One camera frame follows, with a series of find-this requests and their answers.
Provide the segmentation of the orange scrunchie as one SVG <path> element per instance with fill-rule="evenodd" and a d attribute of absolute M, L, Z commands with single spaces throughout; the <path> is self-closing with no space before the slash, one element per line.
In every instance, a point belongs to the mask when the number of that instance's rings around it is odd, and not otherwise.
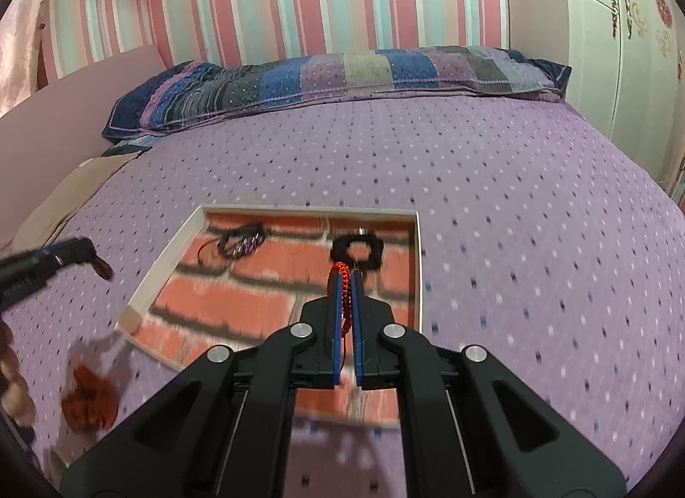
<path fill-rule="evenodd" d="M 85 364 L 72 371 L 75 387 L 60 402 L 66 425 L 74 433 L 109 431 L 119 414 L 114 385 Z"/>

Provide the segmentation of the beige sheet edge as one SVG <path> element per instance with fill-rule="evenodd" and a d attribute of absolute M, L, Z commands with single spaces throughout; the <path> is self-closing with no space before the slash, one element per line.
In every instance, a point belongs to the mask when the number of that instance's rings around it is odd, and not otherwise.
<path fill-rule="evenodd" d="M 1 257 L 54 243 L 67 222 L 102 185 L 142 154 L 143 150 L 135 150 L 127 154 L 90 158 L 81 163 L 29 214 L 15 235 L 1 244 Z"/>

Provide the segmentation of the pink headboard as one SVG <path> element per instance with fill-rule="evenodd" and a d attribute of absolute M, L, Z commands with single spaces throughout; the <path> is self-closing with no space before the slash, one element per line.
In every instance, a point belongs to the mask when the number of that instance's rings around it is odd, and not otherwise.
<path fill-rule="evenodd" d="M 142 46 L 38 90 L 1 118 L 1 243 L 77 166 L 110 147 L 103 138 L 117 99 L 166 69 Z"/>

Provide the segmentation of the white tray brick pattern liner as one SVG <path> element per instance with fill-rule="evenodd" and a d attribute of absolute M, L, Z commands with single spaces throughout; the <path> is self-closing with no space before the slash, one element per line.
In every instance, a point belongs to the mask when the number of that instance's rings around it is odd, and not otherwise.
<path fill-rule="evenodd" d="M 132 295 L 116 328 L 181 371 L 215 344 L 236 351 L 295 323 L 326 293 L 333 238 L 373 231 L 381 269 L 365 292 L 396 322 L 423 327 L 419 216 L 413 210 L 201 205 L 183 222 Z"/>

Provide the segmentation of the black scrunchie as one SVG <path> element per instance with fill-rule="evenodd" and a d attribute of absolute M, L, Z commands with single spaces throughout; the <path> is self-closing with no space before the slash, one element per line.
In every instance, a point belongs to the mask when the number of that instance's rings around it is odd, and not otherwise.
<path fill-rule="evenodd" d="M 332 241 L 332 263 L 345 264 L 351 270 L 378 271 L 383 263 L 384 242 L 373 231 L 354 231 Z"/>

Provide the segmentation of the patchwork blue purple pillow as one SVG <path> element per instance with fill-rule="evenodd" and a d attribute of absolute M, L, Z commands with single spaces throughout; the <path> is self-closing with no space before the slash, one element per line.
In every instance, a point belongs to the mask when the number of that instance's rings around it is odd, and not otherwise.
<path fill-rule="evenodd" d="M 162 136 L 230 117 L 433 91 L 558 102 L 571 72 L 562 63 L 482 46 L 318 54 L 238 67 L 187 61 L 117 99 L 102 135 L 117 147 L 150 147 Z"/>

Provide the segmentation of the white wardrobe with decals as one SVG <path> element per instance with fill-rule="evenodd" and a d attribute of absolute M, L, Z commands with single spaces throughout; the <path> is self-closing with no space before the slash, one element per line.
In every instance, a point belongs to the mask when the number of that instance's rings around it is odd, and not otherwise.
<path fill-rule="evenodd" d="M 659 182 L 678 83 L 674 0 L 568 0 L 569 103 Z"/>

